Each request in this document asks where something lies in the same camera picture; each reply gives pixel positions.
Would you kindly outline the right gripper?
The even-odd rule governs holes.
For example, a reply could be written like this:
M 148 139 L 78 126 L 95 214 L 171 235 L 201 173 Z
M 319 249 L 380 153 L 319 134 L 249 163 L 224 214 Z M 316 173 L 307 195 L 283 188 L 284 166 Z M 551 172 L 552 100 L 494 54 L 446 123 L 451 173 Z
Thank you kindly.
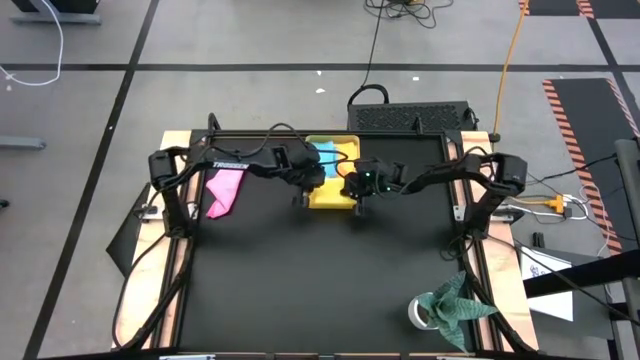
M 406 184 L 406 165 L 398 162 L 385 163 L 378 158 L 356 159 L 354 169 L 343 176 L 343 196 L 358 200 L 354 206 L 354 215 L 364 215 L 363 198 L 380 196 L 394 198 L 400 194 Z

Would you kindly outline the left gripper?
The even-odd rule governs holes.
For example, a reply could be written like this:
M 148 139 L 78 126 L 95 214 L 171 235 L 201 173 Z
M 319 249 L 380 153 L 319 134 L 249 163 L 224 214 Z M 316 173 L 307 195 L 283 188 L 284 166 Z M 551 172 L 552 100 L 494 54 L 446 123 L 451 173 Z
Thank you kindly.
M 311 143 L 287 148 L 291 169 L 284 174 L 284 181 L 289 185 L 298 186 L 305 192 L 313 192 L 325 182 L 325 171 L 320 164 L 318 149 Z M 296 195 L 292 199 L 295 207 L 308 207 L 309 196 Z

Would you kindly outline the yellow-green plastic bin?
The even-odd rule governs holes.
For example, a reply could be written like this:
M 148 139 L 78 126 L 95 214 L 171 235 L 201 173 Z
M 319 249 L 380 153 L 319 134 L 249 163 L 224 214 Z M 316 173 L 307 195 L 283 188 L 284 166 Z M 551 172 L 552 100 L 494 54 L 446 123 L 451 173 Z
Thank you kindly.
M 360 140 L 355 135 L 309 135 L 306 141 L 319 151 L 325 173 L 324 184 L 310 194 L 311 209 L 352 209 L 356 201 L 341 194 L 347 174 L 355 171 Z

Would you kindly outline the yellow microfiber towel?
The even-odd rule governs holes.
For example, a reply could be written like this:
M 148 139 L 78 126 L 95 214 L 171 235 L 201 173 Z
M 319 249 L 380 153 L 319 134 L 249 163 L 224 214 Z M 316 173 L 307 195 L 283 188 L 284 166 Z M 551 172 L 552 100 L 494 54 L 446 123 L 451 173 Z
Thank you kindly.
M 356 201 L 349 196 L 343 196 L 345 180 L 341 177 L 326 178 L 324 184 L 315 188 L 309 195 L 311 209 L 352 209 Z

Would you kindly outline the blue microfiber towel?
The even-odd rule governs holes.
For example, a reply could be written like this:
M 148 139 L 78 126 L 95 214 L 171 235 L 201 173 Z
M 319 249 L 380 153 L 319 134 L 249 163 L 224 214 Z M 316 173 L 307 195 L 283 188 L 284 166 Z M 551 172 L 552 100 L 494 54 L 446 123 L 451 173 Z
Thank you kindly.
M 313 145 L 319 152 L 320 160 L 325 176 L 327 178 L 336 178 L 337 172 L 335 169 L 335 161 L 337 159 L 337 148 L 333 141 L 327 142 L 313 142 Z

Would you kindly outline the pink microfiber towel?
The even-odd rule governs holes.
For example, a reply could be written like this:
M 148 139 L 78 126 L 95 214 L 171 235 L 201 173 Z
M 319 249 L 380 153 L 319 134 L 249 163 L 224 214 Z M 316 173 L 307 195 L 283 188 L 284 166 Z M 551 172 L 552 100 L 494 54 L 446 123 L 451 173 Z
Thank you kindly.
M 227 215 L 235 202 L 244 172 L 241 170 L 219 170 L 205 187 L 214 197 L 212 205 L 207 211 L 211 219 Z

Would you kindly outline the black computer tower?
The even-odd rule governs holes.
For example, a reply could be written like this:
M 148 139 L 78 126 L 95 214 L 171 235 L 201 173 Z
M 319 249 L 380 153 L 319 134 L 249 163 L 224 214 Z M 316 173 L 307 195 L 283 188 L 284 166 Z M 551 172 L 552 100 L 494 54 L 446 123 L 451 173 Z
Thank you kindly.
M 466 101 L 358 104 L 348 106 L 347 129 L 354 131 L 470 131 L 479 119 Z

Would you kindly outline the snake plant in white pot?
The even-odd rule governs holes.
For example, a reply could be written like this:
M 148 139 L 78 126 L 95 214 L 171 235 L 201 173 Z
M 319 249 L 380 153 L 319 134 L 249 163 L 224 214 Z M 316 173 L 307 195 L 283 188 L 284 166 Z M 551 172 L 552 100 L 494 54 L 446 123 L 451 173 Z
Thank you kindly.
M 460 296 L 467 273 L 458 272 L 437 290 L 415 296 L 407 314 L 412 325 L 421 331 L 437 330 L 451 345 L 467 353 L 461 322 L 477 320 L 498 312 L 495 306 Z

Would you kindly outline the orange power plug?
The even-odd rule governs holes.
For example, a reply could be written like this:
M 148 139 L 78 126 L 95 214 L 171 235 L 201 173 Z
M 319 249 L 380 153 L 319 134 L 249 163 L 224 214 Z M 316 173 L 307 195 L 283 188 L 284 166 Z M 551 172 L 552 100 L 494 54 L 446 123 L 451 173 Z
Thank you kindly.
M 547 198 L 543 200 L 534 200 L 532 205 L 544 205 L 552 209 L 555 213 L 562 214 L 566 207 L 566 201 L 562 195 L 557 195 L 553 198 Z

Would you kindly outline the white paper sheet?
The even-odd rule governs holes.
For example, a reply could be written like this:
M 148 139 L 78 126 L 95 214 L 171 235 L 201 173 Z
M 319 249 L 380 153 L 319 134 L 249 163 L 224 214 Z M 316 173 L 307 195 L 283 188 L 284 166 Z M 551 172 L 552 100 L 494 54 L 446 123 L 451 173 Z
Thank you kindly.
M 548 275 L 553 271 L 560 271 L 571 267 L 572 264 L 567 260 L 536 250 L 521 249 L 520 270 L 524 280 Z M 538 297 L 528 296 L 528 305 L 529 308 L 535 312 L 569 322 L 574 320 L 574 301 L 571 291 Z

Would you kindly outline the black striped floor mat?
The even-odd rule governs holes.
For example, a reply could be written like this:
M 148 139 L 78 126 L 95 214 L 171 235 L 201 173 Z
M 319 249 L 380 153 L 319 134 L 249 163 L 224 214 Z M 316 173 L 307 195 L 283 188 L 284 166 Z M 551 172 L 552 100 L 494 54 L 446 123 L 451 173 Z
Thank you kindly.
M 615 142 L 640 135 L 622 95 L 607 78 L 545 79 L 551 110 L 609 253 L 638 248 L 616 160 Z
M 640 19 L 640 0 L 529 0 L 525 14 Z

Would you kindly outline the grey desk foot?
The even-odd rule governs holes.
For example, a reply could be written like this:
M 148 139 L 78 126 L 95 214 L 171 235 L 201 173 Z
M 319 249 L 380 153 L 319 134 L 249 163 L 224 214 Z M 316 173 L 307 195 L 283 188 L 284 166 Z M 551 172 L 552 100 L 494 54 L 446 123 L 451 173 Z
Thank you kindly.
M 0 148 L 40 151 L 45 149 L 46 146 L 46 142 L 43 139 L 37 137 L 0 135 Z
M 59 23 L 101 25 L 102 19 L 95 13 L 61 12 L 51 0 L 24 0 L 28 10 L 17 6 L 19 14 L 11 15 L 14 23 Z

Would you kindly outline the black frame strut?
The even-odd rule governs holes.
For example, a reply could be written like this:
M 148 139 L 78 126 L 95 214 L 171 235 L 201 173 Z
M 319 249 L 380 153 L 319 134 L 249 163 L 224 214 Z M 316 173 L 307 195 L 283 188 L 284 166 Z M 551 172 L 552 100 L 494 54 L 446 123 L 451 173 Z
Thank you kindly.
M 458 250 L 473 293 L 483 304 L 497 308 L 482 244 L 474 239 L 468 240 L 463 237 Z M 489 316 L 489 329 L 491 343 L 498 350 L 504 351 L 504 342 L 506 342 L 513 352 L 534 352 L 534 349 L 524 342 L 500 311 Z
M 174 239 L 174 238 L 182 239 L 178 237 L 170 237 L 164 233 L 163 235 L 159 236 L 157 241 L 161 240 L 164 237 L 168 237 L 170 239 Z M 171 285 L 169 287 L 169 293 L 165 294 L 165 296 L 162 297 L 159 303 L 152 310 L 147 320 L 144 322 L 143 326 L 135 333 L 134 337 L 130 341 L 126 342 L 124 346 L 118 344 L 116 351 L 128 350 L 128 349 L 143 349 L 142 345 L 145 343 L 145 340 L 149 338 L 150 334 L 152 334 L 153 330 L 155 329 L 155 327 L 159 322 L 159 319 L 161 318 L 162 314 L 165 312 L 167 306 L 169 305 L 169 302 L 171 302 L 171 299 L 174 296 L 174 294 L 180 289 L 183 290 L 190 276 L 190 268 L 191 268 L 193 244 L 194 244 L 193 238 L 187 237 L 187 239 L 189 243 L 187 245 L 187 250 L 186 250 L 187 253 L 185 254 L 186 255 L 185 260 L 183 262 L 180 272 L 178 273 L 177 280 L 174 280 L 171 282 Z M 128 277 L 131 275 L 133 269 L 136 267 L 137 263 L 142 260 L 143 257 L 144 257 L 144 253 L 143 255 L 140 255 L 139 258 L 137 258 L 137 260 L 133 262 L 133 264 L 131 263 L 131 267 L 129 268 L 129 271 L 125 274 L 124 282 L 122 284 L 119 297 L 116 303 L 115 313 L 117 311 L 118 301 L 121 300 L 121 297 L 123 295 L 126 281 L 128 281 Z

